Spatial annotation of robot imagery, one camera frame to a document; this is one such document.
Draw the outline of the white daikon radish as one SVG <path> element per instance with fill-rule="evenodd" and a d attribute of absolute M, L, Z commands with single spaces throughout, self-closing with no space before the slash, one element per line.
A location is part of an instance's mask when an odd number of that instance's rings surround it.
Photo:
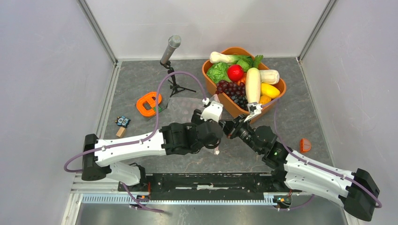
<path fill-rule="evenodd" d="M 257 68 L 253 67 L 247 71 L 245 91 L 248 103 L 259 102 L 261 94 L 261 79 L 260 71 Z"/>

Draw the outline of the red toy apple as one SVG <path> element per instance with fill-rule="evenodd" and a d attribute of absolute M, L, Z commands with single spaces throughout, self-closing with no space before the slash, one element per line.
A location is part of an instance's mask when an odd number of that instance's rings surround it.
<path fill-rule="evenodd" d="M 241 80 L 244 76 L 244 73 L 245 72 L 244 72 L 243 68 L 238 64 L 231 65 L 227 69 L 227 76 L 233 82 L 237 82 L 237 81 Z"/>

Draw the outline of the clear zip top bag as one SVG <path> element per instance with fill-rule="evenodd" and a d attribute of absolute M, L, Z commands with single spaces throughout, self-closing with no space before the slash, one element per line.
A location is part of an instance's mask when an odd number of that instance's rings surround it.
<path fill-rule="evenodd" d="M 213 96 L 210 101 L 218 101 Z M 219 154 L 218 146 L 223 137 L 223 131 L 190 130 L 193 111 L 205 109 L 202 100 L 188 97 L 174 97 L 168 102 L 171 123 L 161 128 L 165 143 L 162 147 L 167 155 L 197 154 L 205 149 Z"/>

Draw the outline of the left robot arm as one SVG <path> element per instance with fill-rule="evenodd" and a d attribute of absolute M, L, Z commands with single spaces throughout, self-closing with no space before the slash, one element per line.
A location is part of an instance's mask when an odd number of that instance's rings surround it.
<path fill-rule="evenodd" d="M 196 154 L 202 148 L 214 149 L 221 142 L 223 131 L 218 121 L 222 108 L 211 104 L 203 111 L 195 110 L 190 123 L 171 123 L 150 133 L 113 140 L 99 139 L 95 134 L 84 140 L 82 180 L 104 178 L 120 181 L 136 191 L 147 186 L 145 170 L 124 160 L 165 155 Z"/>

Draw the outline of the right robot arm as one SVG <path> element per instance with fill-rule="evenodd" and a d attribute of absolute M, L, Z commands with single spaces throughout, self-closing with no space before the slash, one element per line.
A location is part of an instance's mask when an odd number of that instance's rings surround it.
<path fill-rule="evenodd" d="M 271 186 L 276 191 L 304 191 L 328 199 L 352 215 L 370 222 L 380 189 L 370 173 L 358 168 L 352 172 L 310 159 L 284 145 L 269 126 L 252 128 L 246 117 L 220 120 L 219 125 L 229 139 L 239 138 L 273 171 Z"/>

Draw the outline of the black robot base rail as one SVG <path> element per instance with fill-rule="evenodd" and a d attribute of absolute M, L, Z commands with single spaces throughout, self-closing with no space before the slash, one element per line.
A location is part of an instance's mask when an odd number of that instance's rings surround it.
<path fill-rule="evenodd" d="M 152 173 L 128 186 L 131 192 L 148 192 L 151 200 L 262 200 L 264 193 L 288 193 L 290 189 L 266 172 Z"/>

